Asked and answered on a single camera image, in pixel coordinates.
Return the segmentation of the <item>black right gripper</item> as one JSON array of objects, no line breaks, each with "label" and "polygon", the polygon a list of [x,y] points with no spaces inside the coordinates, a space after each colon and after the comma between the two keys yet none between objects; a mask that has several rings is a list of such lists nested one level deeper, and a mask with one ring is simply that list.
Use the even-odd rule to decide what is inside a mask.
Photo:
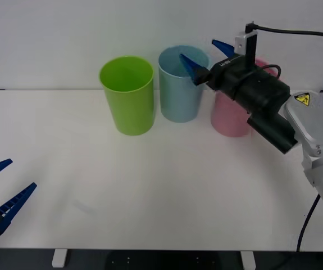
[{"label": "black right gripper", "polygon": [[234,100],[238,88],[250,73],[256,70],[256,65],[247,64],[243,55],[235,55],[235,48],[230,44],[213,39],[212,45],[225,56],[232,57],[217,62],[210,71],[182,53],[179,55],[180,61],[194,85],[206,83],[214,91],[221,91]]}]

